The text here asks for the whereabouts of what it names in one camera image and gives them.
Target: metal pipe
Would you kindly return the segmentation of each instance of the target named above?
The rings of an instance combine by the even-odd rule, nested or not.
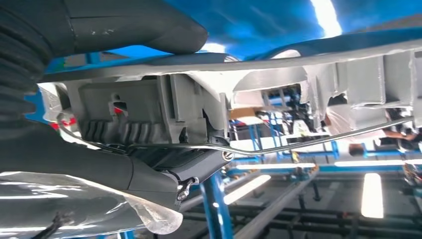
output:
[[[264,210],[266,207],[260,206],[230,206],[230,210],[240,208],[240,209],[247,209],[247,210]],[[305,211],[298,209],[298,208],[284,208],[283,212],[289,213],[306,213],[306,214],[322,214],[322,215],[338,215],[338,214],[347,214],[353,216],[356,212],[343,212],[343,211],[335,211],[335,210],[321,210],[321,209],[306,209]],[[422,215],[400,215],[400,214],[385,214],[384,218],[397,218],[397,219],[408,219],[408,220],[416,220],[422,219]]]
[[[186,220],[193,220],[193,221],[206,221],[205,217],[201,216],[193,216],[193,215],[185,215],[184,218]],[[235,225],[244,225],[247,221],[242,220],[232,220],[232,223]],[[281,223],[277,221],[271,221],[268,223],[269,228],[274,229],[283,229],[287,230],[289,223]],[[335,228],[332,226],[311,226],[311,225],[301,225],[296,224],[293,226],[293,230],[295,231],[302,231],[302,232],[315,232],[315,233],[327,233],[327,234],[337,234],[346,236],[350,233],[350,228]],[[358,230],[358,235],[360,236],[369,236],[369,237],[384,237],[384,238],[406,238],[406,239],[420,239],[422,237],[422,233],[419,231],[404,231],[404,230],[386,230],[386,229],[361,229]]]
[[[244,228],[236,233],[236,239],[254,238],[263,230],[287,204],[294,199],[316,176],[318,172],[310,175],[306,181],[291,184],[283,193],[264,209],[258,216],[251,220]]]
[[[231,181],[229,183],[227,183],[224,187],[224,190],[228,190],[228,189],[232,189],[235,188],[237,186],[239,186],[240,184],[243,184],[244,182],[250,181],[251,178],[256,177],[260,175],[260,172],[254,172],[254,173],[250,173],[246,176],[243,176],[237,180]],[[179,212],[185,212],[199,204],[201,204],[204,201],[204,197],[202,195],[198,195],[196,197],[193,197],[189,200],[185,200],[179,209]]]
[[[341,134],[337,134],[330,137],[319,138],[319,139],[310,140],[307,142],[297,143],[293,145],[274,147],[274,148],[268,148],[268,149],[263,149],[263,150],[255,150],[255,151],[241,150],[241,149],[236,149],[229,146],[217,145],[217,144],[212,144],[212,143],[208,143],[208,144],[174,143],[174,144],[133,144],[128,147],[127,152],[131,152],[133,149],[137,149],[137,148],[154,148],[154,147],[155,148],[192,148],[192,149],[213,149],[213,150],[220,150],[220,151],[243,154],[243,155],[248,155],[248,156],[255,156],[255,155],[261,155],[261,154],[276,153],[280,151],[303,148],[303,147],[313,146],[320,143],[327,143],[333,140],[353,137],[353,136],[373,132],[379,129],[383,129],[386,127],[391,127],[397,124],[410,122],[410,121],[413,121],[413,119],[414,119],[413,117],[397,119],[397,120],[390,121],[387,123],[382,123],[376,126],[358,129],[358,130],[347,132],[347,133],[341,133]]]

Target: blue steel frame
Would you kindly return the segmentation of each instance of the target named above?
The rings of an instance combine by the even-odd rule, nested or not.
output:
[[[249,130],[249,136],[252,140],[253,150],[258,150],[260,147],[259,147],[258,142],[255,139],[255,133],[254,133],[253,126],[248,125],[248,130]],[[254,159],[255,162],[259,162],[260,156],[256,155],[254,158],[255,158]],[[251,158],[242,158],[242,159],[248,160],[248,161],[251,160]]]
[[[269,114],[269,115],[268,115],[268,125],[270,126],[270,132],[271,132],[271,137],[273,138],[274,147],[277,147],[276,136],[275,136],[275,134],[274,134],[275,129],[274,129],[274,125],[273,125],[273,123],[272,123],[273,116],[274,116],[274,118],[275,118],[275,115],[273,115],[273,114]],[[281,133],[281,132],[280,132],[280,131],[278,131],[278,138],[279,138],[279,141],[280,141],[280,146],[281,146],[281,137],[280,137],[280,133]],[[283,157],[280,155],[280,152],[277,152],[277,162],[281,162],[282,158],[283,158]]]
[[[219,172],[201,184],[210,239],[233,239],[230,214],[224,203],[224,184]]]

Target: blue pillar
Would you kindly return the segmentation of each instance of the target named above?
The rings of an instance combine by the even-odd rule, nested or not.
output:
[[[273,142],[274,142],[274,147],[277,147],[277,141],[276,141],[276,136],[275,136],[275,129],[274,129],[274,125],[272,123],[273,121],[273,114],[268,114],[268,123],[270,126],[270,132],[271,132],[271,137],[273,138]],[[280,153],[277,152],[277,162],[281,162],[281,156]]]
[[[249,136],[251,137],[251,140],[252,140],[253,150],[256,151],[257,150],[256,147],[258,143],[255,140],[255,132],[253,131],[253,127],[248,125],[248,130],[249,130]],[[259,156],[255,155],[254,157],[255,157],[255,161],[259,162]]]
[[[119,233],[121,239],[135,239],[133,231]]]
[[[99,64],[101,63],[100,54],[98,52],[85,54],[85,60],[87,64]]]
[[[338,160],[340,158],[340,153],[338,152],[338,145],[336,141],[331,141],[331,150],[334,156],[334,160]]]
[[[224,184],[219,172],[201,184],[210,239],[233,239],[228,207],[224,203]]]

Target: metal tube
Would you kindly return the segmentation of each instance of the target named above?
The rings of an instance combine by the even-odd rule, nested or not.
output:
[[[330,136],[330,137],[319,138],[319,139],[310,140],[310,141],[307,141],[307,142],[297,143],[297,144],[293,144],[293,145],[274,147],[274,148],[268,148],[268,149],[263,149],[263,150],[255,150],[255,151],[241,150],[241,149],[236,149],[236,148],[232,148],[232,147],[229,147],[229,146],[222,146],[222,145],[211,144],[211,143],[209,143],[209,144],[187,144],[187,143],[186,144],[185,143],[134,144],[134,145],[131,145],[131,146],[128,147],[128,151],[131,151],[131,150],[136,149],[136,148],[152,148],[152,147],[156,147],[156,148],[199,148],[199,149],[214,149],[214,150],[226,151],[226,152],[230,152],[230,153],[238,153],[238,154],[243,154],[243,155],[248,155],[248,156],[255,156],[255,155],[261,155],[261,154],[276,153],[276,152],[285,151],[285,150],[303,148],[303,147],[313,146],[313,145],[320,144],[320,143],[327,143],[327,142],[330,142],[330,141],[333,141],[333,140],[339,140],[339,139],[344,139],[344,138],[348,138],[348,137],[352,137],[352,136],[357,136],[357,135],[361,135],[361,134],[364,134],[364,133],[369,133],[369,132],[373,132],[373,131],[376,131],[376,130],[379,130],[379,129],[383,129],[383,128],[386,128],[386,127],[394,126],[394,125],[397,125],[397,124],[410,122],[410,121],[413,121],[413,119],[414,119],[413,117],[397,119],[397,120],[390,121],[390,122],[387,122],[387,123],[382,123],[382,124],[379,124],[379,125],[376,125],[376,126],[358,129],[358,130],[347,132],[347,133],[341,133],[341,134],[337,134],[337,135]]]
[[[246,176],[243,176],[243,177],[241,177],[237,180],[231,181],[231,182],[229,182],[225,185],[224,190],[235,188],[235,187],[239,186],[240,184],[243,184],[244,182],[250,181],[251,178],[256,177],[260,174],[261,174],[260,172],[254,172],[254,173],[250,173]],[[193,197],[189,200],[186,200],[180,206],[179,212],[185,212],[185,211],[201,204],[203,201],[204,201],[204,197],[202,195],[198,195],[198,196]]]
[[[260,206],[230,206],[232,209],[247,209],[247,210],[264,210],[266,207],[260,207]],[[285,208],[283,209],[283,212],[289,212],[289,213],[306,213],[306,214],[322,214],[322,215],[338,215],[346,213],[350,216],[353,216],[355,214],[359,214],[356,212],[343,212],[343,211],[335,211],[335,210],[321,210],[321,209],[306,209],[305,211],[297,208]],[[408,220],[417,220],[422,219],[422,215],[400,215],[400,214],[385,214],[384,218],[397,218],[397,219],[408,219]]]
[[[236,239],[254,238],[263,230],[287,204],[293,200],[318,174],[314,172],[306,181],[291,184],[284,192],[264,209],[257,217],[251,220],[244,228],[236,233]]]

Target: clear plastic sheet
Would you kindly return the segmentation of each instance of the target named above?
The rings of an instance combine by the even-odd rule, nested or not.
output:
[[[182,214],[85,179],[30,172],[0,173],[0,238],[30,238],[57,213],[71,222],[51,238],[88,237],[147,228],[169,234]]]

